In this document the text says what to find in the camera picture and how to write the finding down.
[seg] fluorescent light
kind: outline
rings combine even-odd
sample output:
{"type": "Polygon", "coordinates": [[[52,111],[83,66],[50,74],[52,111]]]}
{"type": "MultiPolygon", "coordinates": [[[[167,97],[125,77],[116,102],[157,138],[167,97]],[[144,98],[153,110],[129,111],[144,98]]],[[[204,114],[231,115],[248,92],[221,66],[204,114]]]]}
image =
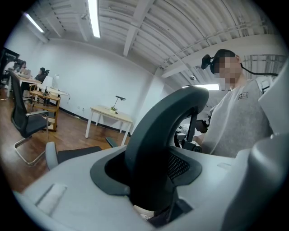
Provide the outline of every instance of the fluorescent light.
{"type": "Polygon", "coordinates": [[[220,90],[220,86],[218,84],[206,84],[206,85],[192,85],[194,87],[206,88],[208,90],[220,90]]]}
{"type": "Polygon", "coordinates": [[[24,12],[24,16],[26,18],[29,19],[30,22],[32,22],[32,24],[41,32],[41,33],[44,33],[44,31],[37,25],[37,23],[33,20],[33,18],[30,17],[30,15],[28,13],[25,13],[24,12]]]}
{"type": "Polygon", "coordinates": [[[93,35],[100,38],[98,26],[98,0],[89,0],[89,15],[93,35]]]}

